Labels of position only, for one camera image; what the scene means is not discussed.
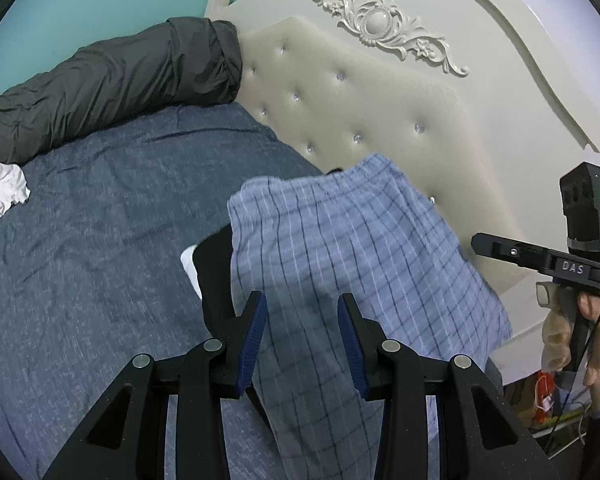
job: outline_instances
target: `white headboard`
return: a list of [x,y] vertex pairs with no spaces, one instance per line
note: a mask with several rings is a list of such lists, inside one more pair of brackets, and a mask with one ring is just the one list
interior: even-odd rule
[[[222,2],[208,15],[240,34],[238,101],[318,168],[379,152],[465,249],[485,231],[566,250],[558,180],[600,150],[600,112],[522,0]],[[536,275],[514,286],[521,269],[476,258],[514,332],[536,327]]]

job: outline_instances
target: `teal wall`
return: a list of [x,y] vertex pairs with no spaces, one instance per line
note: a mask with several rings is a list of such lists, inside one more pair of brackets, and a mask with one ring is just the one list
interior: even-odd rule
[[202,16],[206,0],[16,0],[0,22],[0,94],[93,41],[171,16]]

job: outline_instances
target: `beige upholstered panel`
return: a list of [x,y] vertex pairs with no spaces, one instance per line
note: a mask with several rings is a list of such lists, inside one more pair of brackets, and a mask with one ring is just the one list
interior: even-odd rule
[[476,232],[523,238],[455,91],[442,82],[331,40],[302,18],[240,37],[238,102],[323,171],[378,152],[441,215],[497,292],[526,275],[477,258]]

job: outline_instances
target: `blue gripper pad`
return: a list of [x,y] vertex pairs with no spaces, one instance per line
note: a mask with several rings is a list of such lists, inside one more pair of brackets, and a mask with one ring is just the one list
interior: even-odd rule
[[256,359],[258,358],[258,352],[260,351],[260,342],[262,341],[262,334],[264,333],[264,327],[267,324],[268,316],[267,298],[264,293],[261,293],[253,316],[251,316],[251,322],[249,323],[246,336],[244,337],[240,355],[238,356],[238,377],[235,382],[235,389],[239,396],[241,396],[245,389],[251,384],[253,370],[255,369]]
[[360,397],[366,399],[369,393],[369,382],[366,380],[365,355],[358,334],[353,328],[347,304],[342,296],[338,298],[338,326],[340,327],[340,336],[349,362],[351,380],[356,390],[360,392]]

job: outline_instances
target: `hand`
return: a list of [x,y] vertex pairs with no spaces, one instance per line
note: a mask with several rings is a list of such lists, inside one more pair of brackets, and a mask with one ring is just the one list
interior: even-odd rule
[[[550,308],[542,325],[542,370],[555,372],[562,370],[571,361],[569,341],[573,327],[564,316],[558,304],[558,285],[552,282],[536,283],[538,304]],[[600,315],[600,298],[587,293],[578,297],[578,307],[582,315],[593,322]],[[592,410],[600,411],[600,325],[589,346],[589,362],[584,376],[584,385],[590,388]]]

